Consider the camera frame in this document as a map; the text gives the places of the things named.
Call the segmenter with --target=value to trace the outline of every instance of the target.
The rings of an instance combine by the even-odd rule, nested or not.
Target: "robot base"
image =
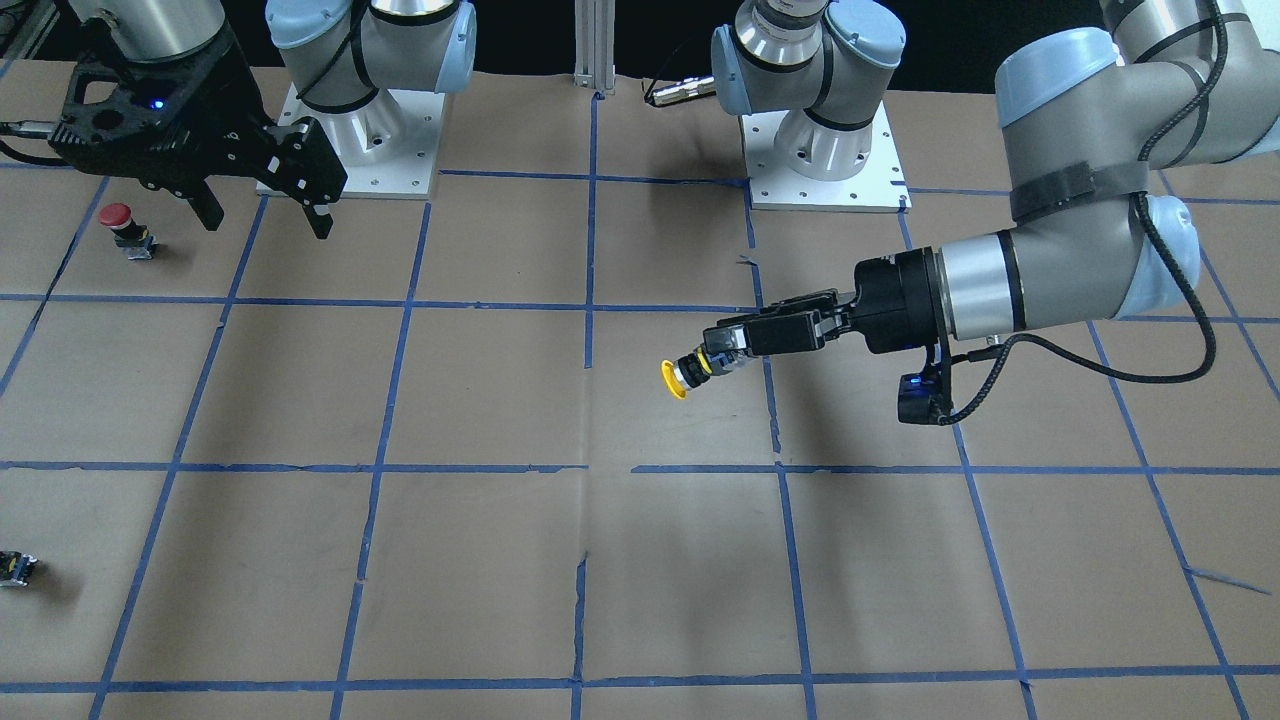
[[[401,108],[401,123],[404,132],[396,138],[388,152],[370,164],[348,163],[342,152],[347,169],[347,186],[343,197],[376,197],[383,200],[429,200],[431,183],[436,174],[436,158],[440,149],[440,131],[444,127],[444,101],[447,95],[420,92],[412,90],[390,90]],[[289,86],[282,123],[296,122],[302,115],[315,115],[297,99],[297,90]],[[279,195],[259,183],[259,195]]]
[[[806,178],[787,167],[773,147],[786,110],[742,117],[742,150],[751,179],[751,206],[759,210],[824,210],[836,213],[897,213],[911,208],[897,145],[884,105],[876,110],[876,145],[861,172],[846,181]]]

